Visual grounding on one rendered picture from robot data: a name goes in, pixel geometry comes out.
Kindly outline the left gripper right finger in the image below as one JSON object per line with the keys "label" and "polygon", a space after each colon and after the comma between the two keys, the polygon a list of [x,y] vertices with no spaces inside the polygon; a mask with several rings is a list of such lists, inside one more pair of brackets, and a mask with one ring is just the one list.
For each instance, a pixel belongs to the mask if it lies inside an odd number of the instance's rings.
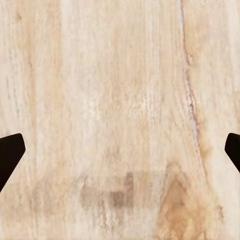
{"label": "left gripper right finger", "polygon": [[240,172],[240,134],[229,133],[224,150]]}

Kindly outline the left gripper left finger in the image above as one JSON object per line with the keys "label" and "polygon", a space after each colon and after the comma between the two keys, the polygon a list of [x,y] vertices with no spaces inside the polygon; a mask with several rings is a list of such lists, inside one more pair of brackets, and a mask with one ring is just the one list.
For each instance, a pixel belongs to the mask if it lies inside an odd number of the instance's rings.
{"label": "left gripper left finger", "polygon": [[0,138],[0,192],[25,152],[25,142],[21,133]]}

